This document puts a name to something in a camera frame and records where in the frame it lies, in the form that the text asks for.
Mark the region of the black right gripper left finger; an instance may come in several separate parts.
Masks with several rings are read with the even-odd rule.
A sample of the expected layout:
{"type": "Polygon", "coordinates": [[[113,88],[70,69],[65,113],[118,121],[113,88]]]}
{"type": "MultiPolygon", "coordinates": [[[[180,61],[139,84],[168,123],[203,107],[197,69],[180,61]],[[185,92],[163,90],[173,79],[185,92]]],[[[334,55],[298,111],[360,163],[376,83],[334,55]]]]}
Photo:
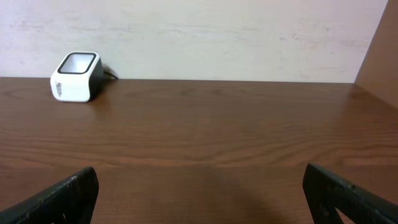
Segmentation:
{"type": "Polygon", "coordinates": [[[99,182],[86,167],[1,212],[1,223],[91,223],[99,182]]]}

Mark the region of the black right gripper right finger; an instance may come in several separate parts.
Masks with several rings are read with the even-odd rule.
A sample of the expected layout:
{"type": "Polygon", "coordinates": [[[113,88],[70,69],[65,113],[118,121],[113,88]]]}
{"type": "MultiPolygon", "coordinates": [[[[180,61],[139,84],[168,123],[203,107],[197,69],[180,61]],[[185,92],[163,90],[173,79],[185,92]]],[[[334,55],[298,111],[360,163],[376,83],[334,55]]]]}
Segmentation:
{"type": "Polygon", "coordinates": [[[343,224],[339,213],[354,223],[397,224],[397,205],[309,163],[303,191],[315,224],[343,224]]]}

